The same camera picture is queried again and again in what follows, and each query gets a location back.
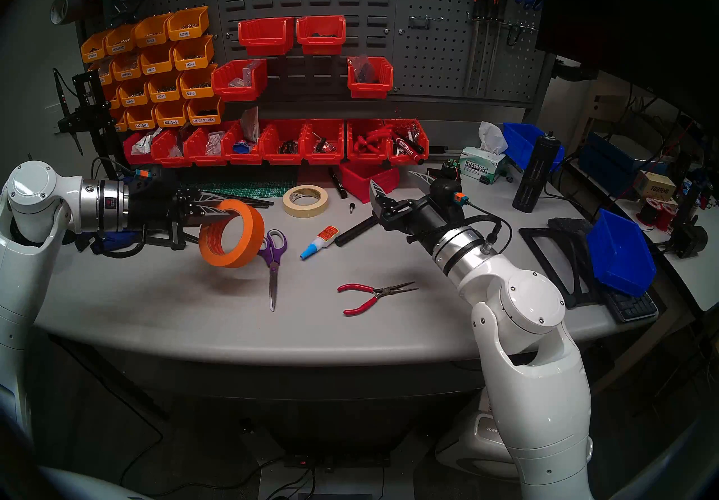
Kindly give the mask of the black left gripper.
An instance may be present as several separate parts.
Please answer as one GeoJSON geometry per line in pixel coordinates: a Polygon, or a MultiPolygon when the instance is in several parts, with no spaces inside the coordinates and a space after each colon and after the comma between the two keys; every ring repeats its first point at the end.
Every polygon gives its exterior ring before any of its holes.
{"type": "Polygon", "coordinates": [[[139,231],[146,238],[151,232],[167,233],[163,246],[183,250],[186,227],[228,221],[234,216],[227,211],[192,210],[219,209],[221,202],[234,199],[162,180],[133,180],[129,183],[128,230],[139,231]]]}

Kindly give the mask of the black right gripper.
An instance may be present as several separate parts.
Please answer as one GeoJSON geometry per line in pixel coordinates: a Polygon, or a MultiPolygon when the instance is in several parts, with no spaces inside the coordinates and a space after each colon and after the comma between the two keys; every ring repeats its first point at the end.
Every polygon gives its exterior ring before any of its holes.
{"type": "MultiPolygon", "coordinates": [[[[416,186],[431,186],[435,178],[408,171],[416,186]]],[[[397,201],[388,197],[383,188],[370,180],[370,204],[379,225],[387,232],[402,233],[409,244],[418,242],[427,251],[434,251],[447,233],[462,227],[462,216],[447,220],[447,213],[429,197],[397,201]]]]}

